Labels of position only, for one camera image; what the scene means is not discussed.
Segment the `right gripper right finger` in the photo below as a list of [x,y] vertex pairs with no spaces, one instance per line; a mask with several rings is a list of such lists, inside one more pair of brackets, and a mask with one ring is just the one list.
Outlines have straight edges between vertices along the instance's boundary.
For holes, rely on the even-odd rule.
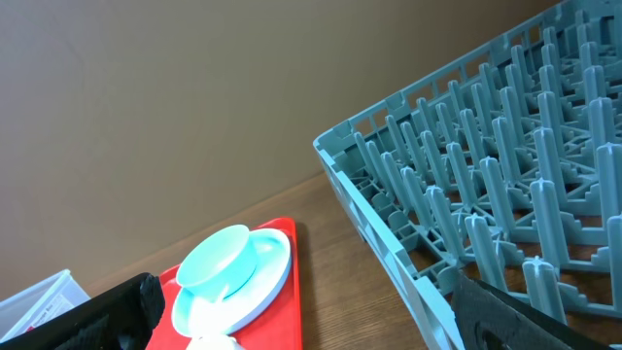
[[465,349],[609,350],[527,303],[459,275],[451,302]]

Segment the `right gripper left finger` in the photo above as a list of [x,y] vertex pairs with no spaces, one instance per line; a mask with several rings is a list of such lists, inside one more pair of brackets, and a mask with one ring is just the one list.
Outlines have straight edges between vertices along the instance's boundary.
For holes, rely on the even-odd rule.
[[143,350],[164,309],[159,278],[143,272],[3,342],[1,350]]

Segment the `mint green bowl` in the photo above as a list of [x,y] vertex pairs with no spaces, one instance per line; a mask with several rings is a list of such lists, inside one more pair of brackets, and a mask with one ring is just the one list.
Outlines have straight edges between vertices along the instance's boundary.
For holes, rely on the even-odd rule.
[[250,230],[225,227],[199,243],[182,261],[177,283],[192,294],[214,300],[239,290],[253,275],[259,258]]

